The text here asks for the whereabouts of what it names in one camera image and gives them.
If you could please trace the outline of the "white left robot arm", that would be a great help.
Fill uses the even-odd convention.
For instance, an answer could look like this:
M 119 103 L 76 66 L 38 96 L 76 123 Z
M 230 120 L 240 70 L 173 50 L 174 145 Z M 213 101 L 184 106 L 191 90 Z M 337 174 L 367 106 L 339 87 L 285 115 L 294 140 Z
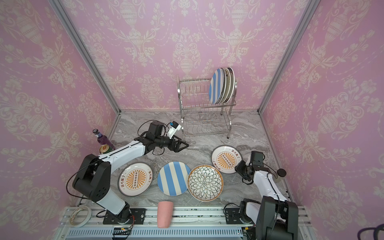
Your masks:
M 107 210 L 119 224 L 128 223 L 132 217 L 130 205 L 110 189 L 111 174 L 157 147 L 167 148 L 175 153 L 188 148 L 189 144 L 175 135 L 181 129 L 182 126 L 175 121 L 168 125 L 152 121 L 149 129 L 129 144 L 100 156 L 86 156 L 78 172 L 72 176 L 73 188 Z

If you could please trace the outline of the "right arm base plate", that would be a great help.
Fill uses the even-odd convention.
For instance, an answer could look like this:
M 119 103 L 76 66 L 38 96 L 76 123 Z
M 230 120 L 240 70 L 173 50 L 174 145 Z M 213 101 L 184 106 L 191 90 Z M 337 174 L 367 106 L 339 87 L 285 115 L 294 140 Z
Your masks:
M 223 209 L 227 225 L 251 224 L 254 222 L 239 207 L 227 206 Z

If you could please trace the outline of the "green red rimmed white plate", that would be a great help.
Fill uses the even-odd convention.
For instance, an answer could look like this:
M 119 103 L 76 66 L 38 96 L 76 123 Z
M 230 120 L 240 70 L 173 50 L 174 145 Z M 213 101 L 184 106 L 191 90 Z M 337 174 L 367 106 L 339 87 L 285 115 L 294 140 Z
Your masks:
M 227 103 L 230 101 L 232 95 L 233 95 L 233 92 L 235 90 L 235 75 L 234 75 L 234 71 L 231 67 L 228 67 L 228 70 L 229 70 L 229 73 L 230 73 L 230 77 L 231 77 L 231 81 L 230 81 L 230 91 L 229 91 L 229 94 L 227 96 Z

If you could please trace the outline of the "black white flower pattern plate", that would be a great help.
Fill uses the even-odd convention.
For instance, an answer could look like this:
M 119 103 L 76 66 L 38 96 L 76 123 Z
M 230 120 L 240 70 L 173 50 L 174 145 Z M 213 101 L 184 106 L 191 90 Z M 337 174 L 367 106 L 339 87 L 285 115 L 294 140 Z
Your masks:
M 190 194 L 202 202 L 217 199 L 224 189 L 220 171 L 211 165 L 199 165 L 191 170 L 187 180 Z

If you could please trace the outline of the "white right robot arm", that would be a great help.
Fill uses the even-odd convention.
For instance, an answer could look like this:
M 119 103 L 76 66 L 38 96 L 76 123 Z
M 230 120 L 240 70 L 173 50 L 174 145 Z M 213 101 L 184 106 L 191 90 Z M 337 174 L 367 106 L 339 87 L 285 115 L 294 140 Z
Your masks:
M 299 208 L 279 190 L 274 176 L 286 176 L 284 169 L 272 170 L 264 163 L 265 155 L 252 151 L 249 163 L 240 162 L 235 171 L 246 185 L 255 185 L 261 201 L 244 199 L 240 203 L 241 220 L 253 223 L 249 233 L 252 240 L 297 240 Z

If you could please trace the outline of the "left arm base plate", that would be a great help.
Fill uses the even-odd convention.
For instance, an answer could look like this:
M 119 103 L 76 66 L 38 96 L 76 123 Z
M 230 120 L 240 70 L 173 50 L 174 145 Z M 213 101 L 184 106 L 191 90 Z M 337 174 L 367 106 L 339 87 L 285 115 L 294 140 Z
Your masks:
M 130 209 L 128 214 L 114 215 L 107 211 L 103 224 L 104 225 L 143 225 L 146 217 L 145 208 Z

